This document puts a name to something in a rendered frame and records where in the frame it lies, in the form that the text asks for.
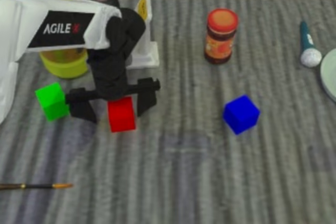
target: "block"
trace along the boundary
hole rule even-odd
[[[36,90],[35,95],[48,121],[69,115],[69,105],[65,103],[65,94],[58,82]]]
[[[135,115],[131,97],[108,102],[111,132],[135,130]]]
[[[260,110],[247,95],[227,103],[223,111],[223,119],[236,135],[257,124]]]

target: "red lid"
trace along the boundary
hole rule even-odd
[[[229,9],[218,8],[208,15],[208,26],[220,33],[233,31],[238,26],[238,16]]]

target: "yellow bucket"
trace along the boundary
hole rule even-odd
[[[40,57],[46,69],[60,78],[76,78],[88,71],[85,49],[44,51]]]

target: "plate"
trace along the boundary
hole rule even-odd
[[[321,80],[328,96],[336,102],[336,49],[331,50],[322,60]]]

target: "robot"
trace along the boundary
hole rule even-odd
[[[73,117],[96,123],[89,103],[94,99],[116,101],[138,94],[138,117],[156,105],[159,80],[145,78],[128,84],[127,65],[146,29],[134,10],[120,7],[118,0],[0,0],[0,4],[0,46],[6,56],[0,63],[0,85],[5,87],[0,89],[0,123],[13,102],[17,61],[25,52],[42,50],[85,47],[88,51],[96,88],[66,94]]]

